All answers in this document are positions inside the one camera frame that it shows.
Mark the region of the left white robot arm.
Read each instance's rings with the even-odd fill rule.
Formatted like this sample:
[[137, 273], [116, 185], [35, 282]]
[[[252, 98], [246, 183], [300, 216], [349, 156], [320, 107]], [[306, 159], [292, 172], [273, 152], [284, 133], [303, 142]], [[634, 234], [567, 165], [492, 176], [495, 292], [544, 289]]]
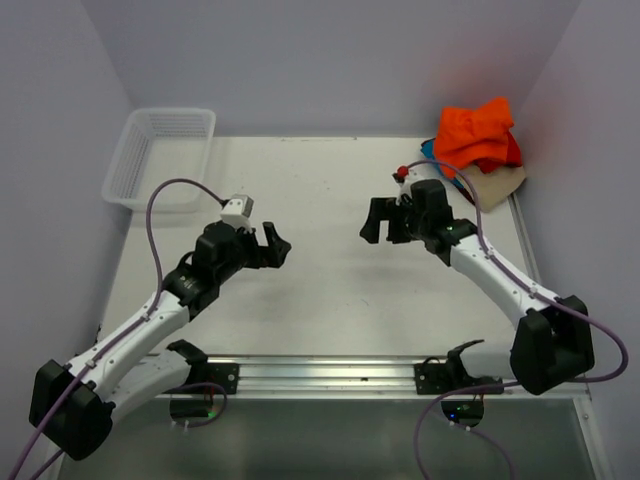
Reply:
[[273, 223], [254, 230], [218, 221], [207, 225], [193, 251], [129, 320], [66, 364], [54, 360], [36, 373], [30, 423], [74, 460], [93, 454], [115, 423], [154, 396], [184, 387], [205, 354], [184, 341], [154, 361], [142, 359], [161, 341], [217, 300], [221, 286], [244, 268], [279, 268], [291, 250]]

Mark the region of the orange t shirt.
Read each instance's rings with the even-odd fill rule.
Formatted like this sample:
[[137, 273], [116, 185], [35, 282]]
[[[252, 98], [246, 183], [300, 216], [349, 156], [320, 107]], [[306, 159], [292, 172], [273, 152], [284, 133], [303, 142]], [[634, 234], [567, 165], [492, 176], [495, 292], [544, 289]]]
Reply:
[[475, 165], [480, 158], [503, 160], [507, 133], [514, 125], [505, 97], [496, 97], [476, 109], [444, 107], [435, 137], [435, 156], [459, 170]]

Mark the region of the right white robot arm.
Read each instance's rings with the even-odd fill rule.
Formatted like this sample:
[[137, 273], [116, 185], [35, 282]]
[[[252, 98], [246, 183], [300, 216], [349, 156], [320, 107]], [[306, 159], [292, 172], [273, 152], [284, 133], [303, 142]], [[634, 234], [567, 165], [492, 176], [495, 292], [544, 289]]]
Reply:
[[422, 242], [479, 287], [515, 329], [505, 343], [475, 339], [449, 350], [443, 361], [419, 364], [417, 374], [435, 392], [483, 386], [499, 393], [503, 381], [514, 380], [540, 395], [594, 367], [591, 329], [582, 319], [586, 305], [576, 296], [558, 297], [515, 269], [476, 223], [455, 218], [440, 181], [419, 180], [396, 198], [372, 198], [361, 238], [378, 243], [383, 222], [388, 242]]

